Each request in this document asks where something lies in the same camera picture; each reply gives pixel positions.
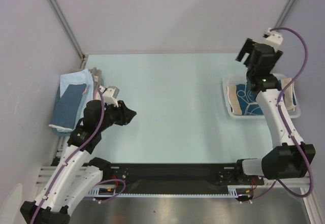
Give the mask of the teal beige Doraemon towel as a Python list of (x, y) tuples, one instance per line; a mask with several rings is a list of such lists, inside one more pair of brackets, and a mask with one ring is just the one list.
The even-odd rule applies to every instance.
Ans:
[(287, 111), (287, 108), (285, 106), (285, 102), (284, 102), (284, 98), (282, 96), (281, 98), (281, 101), (278, 101), (278, 97), (279, 97), (279, 94), (280, 92), (276, 92), (275, 90), (272, 90), (272, 91), (268, 91), (268, 92), (260, 92), (258, 95), (254, 95), (254, 98), (256, 100), (256, 102), (258, 103), (258, 105), (260, 106), (263, 114), (264, 112), (267, 113), (267, 115), (270, 115), (271, 113), (275, 112), (277, 113), (278, 112), (278, 109), (277, 109), (277, 104), (280, 104), (282, 106), (282, 110), (283, 110), (283, 113), (285, 115), (287, 115), (288, 117), (289, 116), (289, 113)]

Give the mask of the dark blue towel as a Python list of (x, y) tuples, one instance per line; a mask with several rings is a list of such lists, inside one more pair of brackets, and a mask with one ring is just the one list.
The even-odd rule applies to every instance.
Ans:
[(54, 109), (49, 126), (57, 130), (71, 132), (76, 123), (77, 113), (86, 84), (69, 84)]

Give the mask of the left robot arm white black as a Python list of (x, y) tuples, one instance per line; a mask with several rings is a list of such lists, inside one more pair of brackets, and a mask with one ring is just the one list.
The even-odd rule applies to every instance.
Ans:
[(22, 204), (20, 212), (26, 223), (69, 223), (78, 204), (94, 186), (111, 182), (110, 162), (98, 157), (89, 162), (79, 178), (76, 174), (102, 139), (102, 131), (113, 125), (127, 125), (136, 114), (124, 101), (117, 105), (100, 100), (88, 102), (48, 183), (33, 201)]

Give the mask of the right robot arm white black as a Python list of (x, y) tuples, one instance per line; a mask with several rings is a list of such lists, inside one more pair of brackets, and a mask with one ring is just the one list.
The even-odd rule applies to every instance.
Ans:
[(234, 171), (234, 179), (246, 184), (252, 176), (269, 180), (303, 178), (311, 175), (311, 162), (315, 156), (312, 144), (306, 144), (299, 135), (288, 114), (283, 91), (278, 79), (271, 73), (283, 54), (272, 45), (247, 39), (236, 60), (247, 67), (246, 80), (267, 122), (273, 149), (263, 158), (241, 159)]

